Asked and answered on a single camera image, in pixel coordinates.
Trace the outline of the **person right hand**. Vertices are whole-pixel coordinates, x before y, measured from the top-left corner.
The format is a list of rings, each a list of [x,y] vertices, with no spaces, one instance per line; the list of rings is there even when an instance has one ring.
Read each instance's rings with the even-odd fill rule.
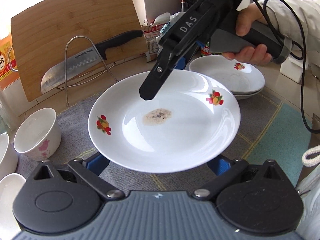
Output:
[[[248,34],[254,21],[266,24],[266,20],[256,4],[251,3],[247,8],[239,12],[235,31],[238,36]],[[253,47],[245,47],[239,53],[225,52],[222,56],[228,60],[236,60],[242,63],[248,63],[257,66],[268,64],[272,60],[272,55],[267,52],[267,46],[260,44]]]

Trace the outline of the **white sleeved right forearm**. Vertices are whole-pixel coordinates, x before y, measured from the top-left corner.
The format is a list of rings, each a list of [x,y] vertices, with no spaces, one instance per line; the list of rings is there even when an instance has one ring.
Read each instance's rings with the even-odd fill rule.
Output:
[[[267,14],[272,25],[284,36],[303,44],[301,23],[307,51],[319,52],[319,0],[269,0]]]

